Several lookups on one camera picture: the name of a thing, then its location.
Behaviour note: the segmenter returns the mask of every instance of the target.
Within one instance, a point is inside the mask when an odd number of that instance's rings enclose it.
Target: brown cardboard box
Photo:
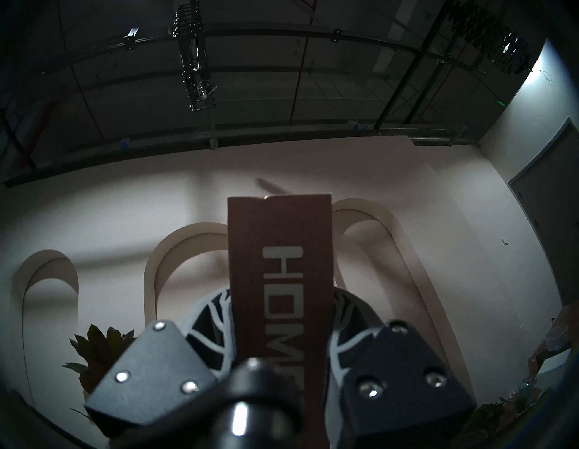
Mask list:
[[[229,198],[237,361],[276,363],[303,390],[301,447],[328,447],[323,395],[334,318],[330,195]]]

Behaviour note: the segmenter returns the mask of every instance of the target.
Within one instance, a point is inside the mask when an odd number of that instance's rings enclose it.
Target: arched wall niche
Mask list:
[[[69,343],[78,333],[79,280],[73,263],[57,250],[31,255],[13,277],[11,296],[20,314],[13,325],[19,336],[13,361],[21,379],[13,387],[55,425],[104,448],[108,439],[74,411],[83,410],[85,401],[77,373],[63,368],[66,362],[84,362]]]
[[[338,239],[349,228],[356,223],[376,219],[389,231],[394,239],[394,242],[400,251],[404,263],[408,267],[414,284],[416,285],[424,305],[428,310],[430,319],[436,329],[438,338],[444,349],[444,355],[448,364],[454,372],[456,378],[466,388],[466,390],[474,397],[474,390],[462,352],[460,350],[455,333],[452,330],[450,321],[446,315],[444,307],[438,294],[420,261],[420,258],[414,250],[412,242],[408,238],[400,222],[392,215],[388,209],[375,202],[368,201],[361,198],[348,198],[335,202],[332,205],[334,213],[339,211],[351,211],[349,213],[342,213],[343,219],[339,220],[339,225],[334,229],[334,239]],[[335,268],[338,268],[337,260],[334,260]],[[345,285],[339,269],[335,269],[334,274],[336,284],[338,286]]]
[[[359,198],[343,199],[332,205],[337,211],[351,211],[334,229],[334,236],[343,235],[349,228],[361,221],[378,220],[391,234],[412,280],[424,302],[434,325],[442,351],[441,357],[464,387],[474,396],[470,376],[464,362],[458,341],[452,330],[438,294],[422,265],[414,247],[400,222],[384,207],[375,202]],[[157,319],[157,299],[167,280],[175,270],[188,259],[209,251],[226,250],[227,226],[220,223],[202,222],[185,226],[169,234],[154,249],[145,267],[144,308],[145,325]],[[335,270],[335,283],[344,287],[345,283],[339,269]]]
[[[12,330],[9,338],[12,339],[10,345],[12,353],[10,359],[12,364],[12,375],[10,386],[22,395],[24,400],[32,405],[32,394],[28,385],[28,376],[26,373],[26,363],[24,360],[24,344],[22,334],[22,313],[24,304],[24,295],[29,286],[33,285],[33,276],[39,269],[55,259],[68,259],[63,253],[57,250],[42,250],[29,256],[18,268],[12,278],[10,288],[10,314],[13,317]],[[42,277],[42,274],[36,276],[36,282]],[[76,292],[78,294],[78,278],[76,278]]]
[[[195,256],[227,249],[227,226],[221,223],[195,223],[164,238],[152,252],[145,267],[145,325],[157,319],[159,294],[179,266]]]
[[[334,212],[335,277],[387,323],[410,323],[446,364],[446,352],[422,296],[386,227],[365,212]]]

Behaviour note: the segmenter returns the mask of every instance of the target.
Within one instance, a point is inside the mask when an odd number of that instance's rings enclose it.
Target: potted plant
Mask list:
[[[121,334],[117,329],[109,327],[105,337],[98,327],[91,324],[87,338],[75,335],[76,341],[70,339],[71,345],[86,360],[87,365],[69,362],[63,367],[79,374],[85,400],[121,354],[136,340],[134,333],[133,329],[127,334]]]

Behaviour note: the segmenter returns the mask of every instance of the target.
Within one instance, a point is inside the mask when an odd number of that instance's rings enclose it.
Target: black and white patterned object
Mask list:
[[[384,327],[372,307],[352,293],[334,287],[334,300],[334,329],[328,342],[324,406],[326,431],[332,447],[338,444],[342,430],[340,395],[344,376]],[[236,355],[229,286],[195,303],[178,328],[218,380],[225,379]]]
[[[211,372],[225,379],[236,355],[229,286],[195,303],[178,328]]]
[[[325,423],[332,447],[337,447],[342,431],[340,395],[344,376],[384,327],[365,301],[334,287],[334,329],[328,343],[329,369],[325,395]]]

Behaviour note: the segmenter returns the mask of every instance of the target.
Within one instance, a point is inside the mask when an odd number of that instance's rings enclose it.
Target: ceiling light fixture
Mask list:
[[[474,0],[456,1],[449,12],[452,31],[470,42],[507,75],[529,69],[528,44],[506,27],[500,17]]]
[[[200,111],[215,107],[215,85],[211,81],[207,64],[199,0],[179,5],[173,22],[173,37],[177,39],[179,46],[191,110]]]

